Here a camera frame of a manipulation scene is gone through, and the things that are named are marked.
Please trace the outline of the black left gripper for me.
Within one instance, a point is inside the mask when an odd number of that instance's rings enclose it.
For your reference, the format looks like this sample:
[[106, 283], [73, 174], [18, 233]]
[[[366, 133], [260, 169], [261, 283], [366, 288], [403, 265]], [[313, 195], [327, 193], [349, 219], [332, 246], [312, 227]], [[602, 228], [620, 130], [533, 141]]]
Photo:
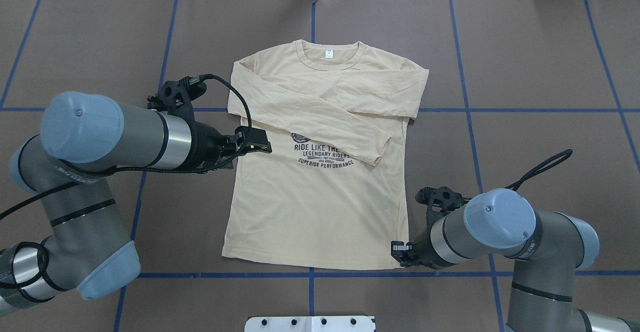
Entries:
[[155, 95], [147, 98], [147, 107], [162, 121], [163, 142], [158, 156], [148, 167], [180, 173], [206, 173], [233, 168], [233, 161], [253, 152], [272, 153], [265, 130], [239, 126], [233, 135], [222, 135], [214, 127], [195, 119], [193, 101], [206, 93], [206, 81], [215, 80], [229, 88], [242, 103], [245, 99], [228, 81], [217, 75], [186, 76], [167, 81]]

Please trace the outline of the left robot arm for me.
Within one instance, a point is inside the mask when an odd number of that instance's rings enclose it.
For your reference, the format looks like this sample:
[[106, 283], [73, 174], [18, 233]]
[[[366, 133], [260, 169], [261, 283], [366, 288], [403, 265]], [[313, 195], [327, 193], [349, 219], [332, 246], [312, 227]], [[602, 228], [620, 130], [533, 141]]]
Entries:
[[[195, 119], [192, 103], [206, 92], [208, 80], [224, 84], [242, 103], [247, 123], [231, 135]], [[100, 94], [55, 96], [39, 134], [9, 163], [13, 181], [32, 196], [1, 214], [6, 218], [40, 201], [52, 234], [1, 251], [2, 316], [70, 290], [85, 300], [100, 299], [138, 277], [135, 242], [108, 177], [124, 171], [204, 174], [271, 150], [266, 132], [253, 126], [243, 96], [212, 73], [165, 82], [144, 108]]]

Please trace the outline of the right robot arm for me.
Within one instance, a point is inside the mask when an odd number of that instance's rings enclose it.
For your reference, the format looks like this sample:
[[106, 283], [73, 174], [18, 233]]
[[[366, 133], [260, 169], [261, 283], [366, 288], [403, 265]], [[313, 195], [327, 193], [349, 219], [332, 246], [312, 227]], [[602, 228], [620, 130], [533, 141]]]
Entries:
[[416, 193], [426, 228], [413, 241], [391, 241], [403, 268], [439, 270], [496, 254], [514, 261], [507, 332], [637, 332], [639, 323], [573, 306], [576, 271], [600, 251], [594, 228], [562, 212], [536, 211], [517, 192], [498, 188], [473, 198], [443, 186]]

